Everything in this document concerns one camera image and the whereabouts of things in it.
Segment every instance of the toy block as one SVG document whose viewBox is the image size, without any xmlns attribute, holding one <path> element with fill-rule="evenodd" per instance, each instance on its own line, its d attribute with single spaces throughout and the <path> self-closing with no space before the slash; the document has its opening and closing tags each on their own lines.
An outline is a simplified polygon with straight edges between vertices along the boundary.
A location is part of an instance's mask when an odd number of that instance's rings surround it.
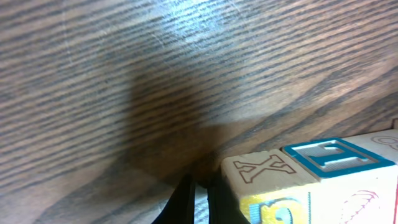
<svg viewBox="0 0 398 224">
<path fill-rule="evenodd" d="M 228 157 L 221 171 L 250 223 L 310 223 L 310 191 L 318 181 L 283 152 Z"/>
<path fill-rule="evenodd" d="M 366 148 L 395 163 L 398 162 L 398 130 L 396 129 L 352 136 L 344 138 L 344 140 Z"/>
<path fill-rule="evenodd" d="M 311 191 L 313 224 L 393 223 L 397 166 L 368 148 L 339 138 L 283 148 L 320 181 Z"/>
</svg>

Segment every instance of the wooden table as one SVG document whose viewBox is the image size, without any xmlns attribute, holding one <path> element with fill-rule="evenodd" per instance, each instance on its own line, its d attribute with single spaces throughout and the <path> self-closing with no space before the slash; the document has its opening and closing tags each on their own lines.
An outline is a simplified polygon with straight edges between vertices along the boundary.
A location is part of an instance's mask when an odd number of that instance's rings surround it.
<svg viewBox="0 0 398 224">
<path fill-rule="evenodd" d="M 396 0 L 2 0 L 0 30 L 1 223 L 149 223 L 186 172 L 398 117 Z"/>
</svg>

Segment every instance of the black object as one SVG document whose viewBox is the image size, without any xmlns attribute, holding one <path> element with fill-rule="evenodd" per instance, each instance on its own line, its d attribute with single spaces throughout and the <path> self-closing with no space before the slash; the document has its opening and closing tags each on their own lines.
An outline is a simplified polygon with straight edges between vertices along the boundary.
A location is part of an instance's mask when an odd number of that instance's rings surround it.
<svg viewBox="0 0 398 224">
<path fill-rule="evenodd" d="M 195 211 L 195 182 L 185 175 L 160 215 L 152 224 L 193 224 Z"/>
<path fill-rule="evenodd" d="M 228 183 L 222 178 L 221 171 L 216 173 L 211 187 L 208 188 L 209 224 L 249 224 L 239 209 L 239 202 L 233 195 Z"/>
<path fill-rule="evenodd" d="M 209 224 L 249 224 L 239 210 L 219 170 L 208 188 Z M 166 206 L 152 224 L 193 224 L 195 213 L 195 182 L 191 175 L 182 178 Z"/>
</svg>

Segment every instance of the letter x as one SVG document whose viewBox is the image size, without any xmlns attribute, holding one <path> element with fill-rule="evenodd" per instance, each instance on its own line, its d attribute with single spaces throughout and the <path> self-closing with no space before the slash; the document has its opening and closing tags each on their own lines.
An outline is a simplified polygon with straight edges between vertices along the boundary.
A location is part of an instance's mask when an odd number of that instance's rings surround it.
<svg viewBox="0 0 398 224">
<path fill-rule="evenodd" d="M 264 170 L 282 171 L 288 174 L 296 173 L 291 166 L 286 164 L 279 156 L 271 155 L 260 164 L 234 161 L 234 165 L 241 174 L 243 181 L 247 184 L 253 183 L 253 179 Z"/>
</svg>

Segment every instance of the blue border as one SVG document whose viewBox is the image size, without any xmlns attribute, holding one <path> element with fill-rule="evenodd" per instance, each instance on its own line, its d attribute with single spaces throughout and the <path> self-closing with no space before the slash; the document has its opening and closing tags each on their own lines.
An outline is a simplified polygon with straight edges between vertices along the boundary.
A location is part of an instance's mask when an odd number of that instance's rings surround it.
<svg viewBox="0 0 398 224">
<path fill-rule="evenodd" d="M 317 166 L 315 166 L 314 164 L 312 164 L 309 160 L 307 160 L 306 158 L 304 158 L 302 155 L 300 155 L 294 148 L 295 147 L 300 147 L 300 146 L 307 146 L 310 144 L 319 144 L 319 143 L 323 143 L 323 142 L 328 142 L 328 141 L 338 141 L 341 142 L 343 144 L 345 144 L 346 146 L 352 147 L 354 149 L 356 149 L 359 152 L 362 152 L 363 154 L 369 156 L 369 157 L 373 157 L 374 159 L 378 160 L 378 163 L 373 163 L 373 164 L 367 164 L 367 165 L 363 165 L 363 166 L 358 166 L 358 167 L 352 167 L 352 168 L 347 168 L 347 169 L 342 169 L 342 170 L 335 170 L 335 171 L 330 171 L 330 172 L 324 172 L 322 170 L 320 170 Z M 330 138 L 330 139 L 323 139 L 323 140 L 315 140 L 315 141 L 310 141 L 310 142 L 303 142 L 300 144 L 293 144 L 293 145 L 289 145 L 289 146 L 285 146 L 284 147 L 284 151 L 288 154 L 290 154 L 294 159 L 296 159 L 299 163 L 303 164 L 305 167 L 307 167 L 308 169 L 310 169 L 310 171 L 312 171 L 314 174 L 316 174 L 319 177 L 323 177 L 323 178 L 331 178 L 331 177 L 339 177 L 342 175 L 346 175 L 346 174 L 353 174 L 356 172 L 362 172 L 362 171 L 366 171 L 366 170 L 372 170 L 372 169 L 377 169 L 377 168 L 382 168 L 382 167 L 387 167 L 387 166 L 394 166 L 395 163 L 385 159 L 384 157 L 373 153 L 371 151 L 368 151 L 362 147 L 359 147 L 357 145 L 354 145 L 348 141 L 344 141 L 340 138 Z"/>
</svg>

